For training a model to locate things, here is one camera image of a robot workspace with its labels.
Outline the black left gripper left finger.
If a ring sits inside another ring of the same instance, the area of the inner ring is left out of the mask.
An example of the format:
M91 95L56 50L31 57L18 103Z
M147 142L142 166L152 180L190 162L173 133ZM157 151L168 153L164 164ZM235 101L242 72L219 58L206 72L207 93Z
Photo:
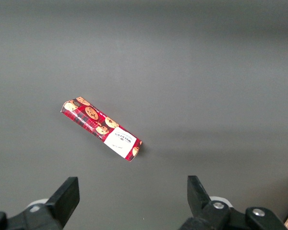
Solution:
M69 177L45 202L33 202L20 214L9 218L9 230L61 230L80 201L77 177Z

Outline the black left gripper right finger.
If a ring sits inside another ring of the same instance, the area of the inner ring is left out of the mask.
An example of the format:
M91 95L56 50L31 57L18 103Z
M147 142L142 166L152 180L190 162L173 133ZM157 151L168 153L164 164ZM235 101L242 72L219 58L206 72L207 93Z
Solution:
M244 215L224 198L211 198L197 176L188 176L187 200L192 217L181 230L243 230Z

